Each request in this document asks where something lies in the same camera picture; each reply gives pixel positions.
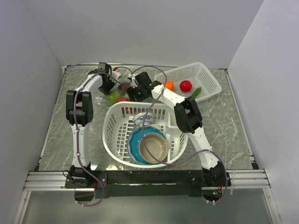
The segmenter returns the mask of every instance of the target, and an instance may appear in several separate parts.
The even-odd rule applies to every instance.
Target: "red ball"
[[[181,89],[182,92],[189,92],[192,89],[192,84],[190,81],[185,80],[181,82],[179,88]]]
[[[126,97],[119,97],[116,102],[119,103],[119,102],[124,102],[124,101],[129,101],[129,100]]]

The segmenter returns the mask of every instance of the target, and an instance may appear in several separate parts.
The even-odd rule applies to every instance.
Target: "white enclosure wall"
[[[0,222],[12,223],[43,147],[62,71],[23,2],[2,1],[0,21]]]
[[[265,0],[228,69],[283,223],[299,223],[299,2]]]
[[[263,0],[24,0],[63,65],[228,68]]]

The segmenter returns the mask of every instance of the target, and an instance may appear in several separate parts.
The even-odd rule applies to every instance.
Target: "white laundry basket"
[[[127,138],[137,128],[132,121],[134,115],[146,112],[150,103],[120,102],[108,110],[103,125],[103,142],[109,155],[116,161],[141,169],[160,168],[164,164],[135,164],[127,152]],[[164,104],[154,104],[150,111],[154,115],[154,124],[158,124],[166,136],[169,146],[167,162],[173,163],[184,152],[188,137],[176,126],[175,115]]]
[[[219,82],[203,63],[184,65],[165,73],[167,79],[174,84],[174,92],[180,96],[189,97],[198,87],[202,87],[201,92],[195,98],[196,102],[208,99],[222,90]],[[165,82],[165,76],[162,73],[155,75],[154,79],[161,83]],[[180,83],[184,80],[189,80],[192,83],[192,89],[189,92],[182,92],[179,88]]]

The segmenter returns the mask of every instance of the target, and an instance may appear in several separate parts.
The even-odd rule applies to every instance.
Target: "blue plate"
[[[162,135],[165,139],[166,137],[163,135],[163,133],[153,126],[145,126],[144,127],[144,135],[149,133],[157,133]],[[127,151],[129,156],[134,160],[137,164],[142,165],[151,165],[152,163],[149,163],[145,161],[142,156],[139,153],[139,143],[142,138],[142,127],[136,128],[132,133],[129,135],[127,140]]]

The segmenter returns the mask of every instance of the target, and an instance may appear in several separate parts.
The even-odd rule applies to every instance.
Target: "gray marble surface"
[[[87,72],[95,67],[68,67],[65,73],[65,82],[58,101],[57,109],[54,111],[53,122],[50,133],[45,144],[40,163],[40,171],[54,171],[69,169],[72,163],[73,142],[71,127],[65,118],[65,94],[68,90],[74,90],[82,84],[87,77]],[[151,79],[157,72],[156,69],[145,68]],[[222,86],[222,91],[204,101],[198,103],[203,117],[203,125],[206,137],[213,146],[213,150],[223,159],[227,169],[252,169],[249,161],[249,153],[238,119],[235,103],[226,79],[224,70],[212,70],[215,78]],[[125,166],[115,161],[106,152],[102,141],[102,126],[105,115],[111,104],[101,92],[92,93],[94,118],[91,123],[89,137],[89,155],[92,169],[96,170],[131,170],[132,167]],[[188,140],[183,155],[178,159],[182,161],[195,152],[194,146]],[[168,166],[162,169],[201,169],[198,156],[178,166]]]

